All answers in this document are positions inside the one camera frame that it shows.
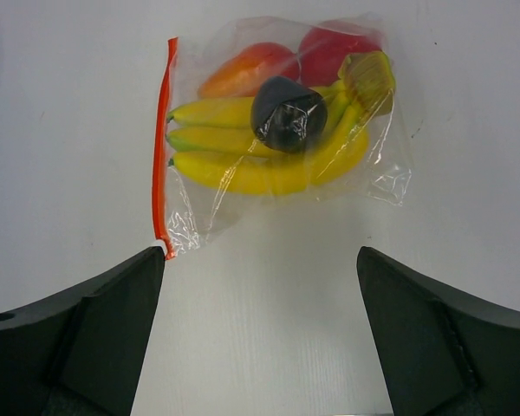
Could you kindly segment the clear zip top bag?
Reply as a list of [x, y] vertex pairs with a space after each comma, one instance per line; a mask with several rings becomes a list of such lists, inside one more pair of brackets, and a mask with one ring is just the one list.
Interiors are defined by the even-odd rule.
[[249, 17], [200, 45], [171, 38], [152, 184], [166, 257], [262, 208], [349, 192], [401, 204], [412, 163], [393, 70], [369, 14]]

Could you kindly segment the dark purple plum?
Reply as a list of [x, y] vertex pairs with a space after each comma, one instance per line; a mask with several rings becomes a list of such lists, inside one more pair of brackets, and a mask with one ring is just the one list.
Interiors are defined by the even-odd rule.
[[302, 153], [319, 141], [328, 119], [322, 95], [282, 75], [269, 78], [258, 90], [250, 126], [268, 148]]

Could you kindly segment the orange mango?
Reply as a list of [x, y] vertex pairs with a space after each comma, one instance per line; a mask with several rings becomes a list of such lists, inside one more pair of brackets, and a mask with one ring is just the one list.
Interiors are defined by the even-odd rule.
[[300, 66], [296, 54], [276, 42], [259, 42], [224, 62], [198, 88], [201, 99], [253, 96], [270, 77], [296, 81]]

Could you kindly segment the red bell pepper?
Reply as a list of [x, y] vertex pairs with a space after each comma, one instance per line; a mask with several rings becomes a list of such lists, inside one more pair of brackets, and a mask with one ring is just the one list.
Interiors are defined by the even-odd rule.
[[322, 22], [310, 29], [298, 47], [301, 82], [307, 87], [329, 86], [337, 80], [345, 57], [381, 50], [377, 29], [340, 20]]

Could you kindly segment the large yellow banana bunch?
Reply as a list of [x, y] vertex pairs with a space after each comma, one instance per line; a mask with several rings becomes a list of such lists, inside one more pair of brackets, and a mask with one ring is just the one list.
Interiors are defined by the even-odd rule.
[[204, 99], [172, 110], [170, 166], [193, 181], [246, 195], [285, 195], [354, 169], [368, 124], [390, 114], [396, 83], [380, 51], [347, 55], [329, 86], [269, 78], [253, 97]]

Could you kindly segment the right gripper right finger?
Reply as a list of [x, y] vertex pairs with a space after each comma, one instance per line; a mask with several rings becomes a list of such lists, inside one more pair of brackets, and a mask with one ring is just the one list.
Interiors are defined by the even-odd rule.
[[393, 413], [520, 415], [520, 312], [363, 247], [357, 273]]

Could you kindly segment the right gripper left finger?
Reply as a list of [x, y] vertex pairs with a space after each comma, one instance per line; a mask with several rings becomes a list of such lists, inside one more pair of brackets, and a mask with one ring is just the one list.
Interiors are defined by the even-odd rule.
[[0, 313], [0, 415], [128, 415], [165, 268], [149, 247]]

